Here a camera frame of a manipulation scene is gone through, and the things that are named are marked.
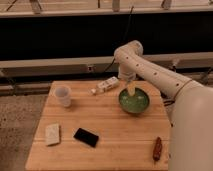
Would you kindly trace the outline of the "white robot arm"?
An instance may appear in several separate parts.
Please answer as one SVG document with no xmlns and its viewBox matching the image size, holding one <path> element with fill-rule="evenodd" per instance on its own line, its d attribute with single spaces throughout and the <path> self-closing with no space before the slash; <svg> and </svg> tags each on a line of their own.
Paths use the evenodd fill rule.
<svg viewBox="0 0 213 171">
<path fill-rule="evenodd" d="M 213 87 L 154 64 L 142 54 L 137 40 L 114 51 L 121 79 L 139 75 L 174 101 L 168 171 L 213 171 Z"/>
</svg>

